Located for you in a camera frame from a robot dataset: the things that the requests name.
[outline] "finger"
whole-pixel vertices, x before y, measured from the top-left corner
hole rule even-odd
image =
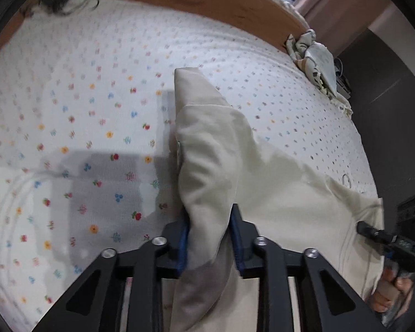
[[[378,291],[375,291],[373,295],[373,301],[374,303],[380,304],[386,308],[390,307],[392,305],[392,301],[386,297],[384,297],[381,293]]]
[[[404,294],[407,294],[412,288],[413,282],[410,278],[397,278],[395,287],[398,288]]]
[[[394,275],[391,268],[386,267],[383,270],[383,274],[382,274],[381,278],[385,281],[392,282],[393,279],[395,278],[395,275]]]
[[[379,303],[374,302],[372,304],[372,308],[375,312],[384,313],[388,310],[388,307],[385,307]]]

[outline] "human hand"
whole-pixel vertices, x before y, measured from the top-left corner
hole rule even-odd
[[[401,316],[409,308],[412,299],[413,281],[409,278],[397,278],[395,284],[392,284],[395,276],[392,269],[385,268],[377,289],[372,295],[371,305],[374,311],[383,313],[393,306],[400,294],[407,296],[406,301],[399,310],[396,318]]]

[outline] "bed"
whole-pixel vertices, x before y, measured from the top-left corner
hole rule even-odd
[[[0,313],[15,332],[102,249],[138,248],[179,212],[175,68],[198,67],[255,134],[376,197],[352,121],[295,67],[282,31],[163,1],[39,11],[0,49]]]

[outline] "crumpled cloth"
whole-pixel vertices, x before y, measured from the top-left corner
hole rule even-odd
[[[355,232],[383,227],[382,200],[351,191],[266,140],[255,138],[197,68],[175,70],[178,180],[190,216],[188,267],[177,280],[171,332],[254,332],[258,280],[241,280],[227,233],[238,203],[245,221],[283,248],[317,248],[365,297],[382,273],[381,257]]]
[[[286,50],[297,67],[321,93],[337,105],[347,117],[352,116],[348,100],[337,92],[334,57],[323,44],[316,42],[314,30],[307,30],[298,41],[289,35]]]

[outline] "bed sheet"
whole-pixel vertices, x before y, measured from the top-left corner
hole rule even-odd
[[[376,196],[352,121],[262,40],[124,0],[37,13],[0,52],[0,313],[15,332],[102,249],[138,248],[180,210],[173,72],[185,66],[256,134]]]

